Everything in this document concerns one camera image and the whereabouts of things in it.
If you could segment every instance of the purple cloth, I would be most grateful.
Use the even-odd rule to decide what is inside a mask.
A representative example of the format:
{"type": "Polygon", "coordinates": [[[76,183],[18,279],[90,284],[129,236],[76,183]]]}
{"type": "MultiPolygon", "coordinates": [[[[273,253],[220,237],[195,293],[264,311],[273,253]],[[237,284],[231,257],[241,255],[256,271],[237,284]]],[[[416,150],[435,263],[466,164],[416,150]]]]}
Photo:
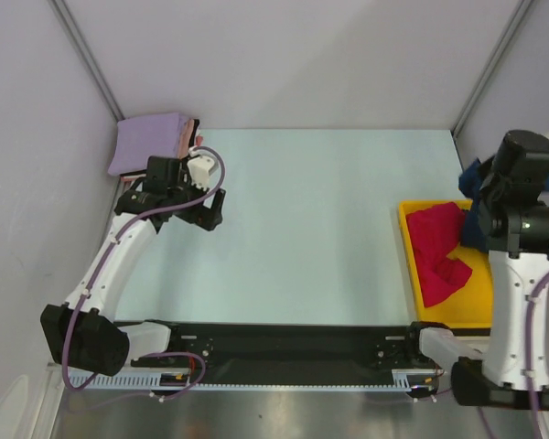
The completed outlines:
{"type": "Polygon", "coordinates": [[[179,136],[190,118],[178,112],[138,116],[118,123],[118,140],[108,174],[146,169],[148,157],[177,157],[179,136]]]}

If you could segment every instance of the white table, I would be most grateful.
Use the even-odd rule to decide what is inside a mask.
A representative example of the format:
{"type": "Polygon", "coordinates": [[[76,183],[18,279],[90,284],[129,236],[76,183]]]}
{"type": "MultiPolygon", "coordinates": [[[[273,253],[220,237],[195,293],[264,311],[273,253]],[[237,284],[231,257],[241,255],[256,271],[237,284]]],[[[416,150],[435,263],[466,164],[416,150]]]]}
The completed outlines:
{"type": "Polygon", "coordinates": [[[178,219],[138,263],[117,319],[407,325],[404,199],[460,198],[448,131],[205,130],[223,223],[178,219]]]}

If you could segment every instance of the yellow bin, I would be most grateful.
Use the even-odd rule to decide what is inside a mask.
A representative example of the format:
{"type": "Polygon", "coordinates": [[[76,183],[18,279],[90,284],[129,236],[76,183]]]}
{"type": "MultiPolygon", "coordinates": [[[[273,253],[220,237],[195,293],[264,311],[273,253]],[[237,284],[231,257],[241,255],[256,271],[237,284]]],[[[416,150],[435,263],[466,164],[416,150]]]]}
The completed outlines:
{"type": "MultiPolygon", "coordinates": [[[[414,262],[413,245],[406,224],[406,216],[417,210],[429,209],[436,204],[448,203],[447,200],[403,201],[399,204],[399,222],[403,234],[407,265],[413,285],[414,304],[417,318],[426,322],[445,323],[452,328],[490,328],[492,324],[492,276],[488,255],[475,249],[458,245],[449,254],[452,259],[460,259],[472,269],[472,275],[466,286],[457,290],[439,305],[425,308],[421,285],[414,262]]],[[[469,209],[471,200],[455,201],[462,209],[469,209]]]]}

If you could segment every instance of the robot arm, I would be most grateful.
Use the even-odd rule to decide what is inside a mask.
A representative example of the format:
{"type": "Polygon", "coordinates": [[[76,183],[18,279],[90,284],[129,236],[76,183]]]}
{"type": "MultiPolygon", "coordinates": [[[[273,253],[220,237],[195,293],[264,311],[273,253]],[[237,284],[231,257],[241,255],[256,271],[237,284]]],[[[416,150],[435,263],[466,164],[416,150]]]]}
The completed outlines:
{"type": "Polygon", "coordinates": [[[77,320],[71,325],[67,357],[74,368],[112,376],[127,360],[167,349],[168,327],[144,322],[119,328],[113,324],[116,308],[140,255],[171,216],[205,230],[221,223],[225,191],[215,191],[211,207],[202,204],[210,195],[210,174],[216,168],[214,160],[205,155],[149,158],[146,176],[119,198],[110,232],[88,272],[63,305],[47,305],[41,315],[55,362],[62,364],[65,337],[74,313],[77,320]]]}
{"type": "Polygon", "coordinates": [[[549,134],[510,131],[484,165],[479,225],[490,250],[494,291],[488,352],[468,347],[439,324],[413,324],[410,338],[451,372],[459,404],[526,410],[532,386],[540,410],[549,411],[548,285],[536,298],[531,333],[525,331],[532,290],[549,272],[549,207],[538,199],[549,176],[549,134]]]}

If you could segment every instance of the white wall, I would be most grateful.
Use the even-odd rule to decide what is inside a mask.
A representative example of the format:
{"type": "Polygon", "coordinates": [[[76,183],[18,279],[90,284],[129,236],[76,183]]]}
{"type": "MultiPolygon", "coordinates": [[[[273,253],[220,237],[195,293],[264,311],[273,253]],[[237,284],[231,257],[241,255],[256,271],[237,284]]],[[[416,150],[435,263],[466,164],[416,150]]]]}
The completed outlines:
{"type": "Polygon", "coordinates": [[[0,1],[0,397],[20,375],[30,402],[38,393],[50,358],[40,313],[96,251],[114,136],[48,2],[0,1]]]}
{"type": "Polygon", "coordinates": [[[68,0],[126,116],[452,128],[518,0],[68,0]]]}
{"type": "MultiPolygon", "coordinates": [[[[549,0],[537,2],[457,141],[464,165],[496,152],[513,128],[549,130],[549,0]]],[[[549,317],[547,322],[549,359],[549,317]]]]}

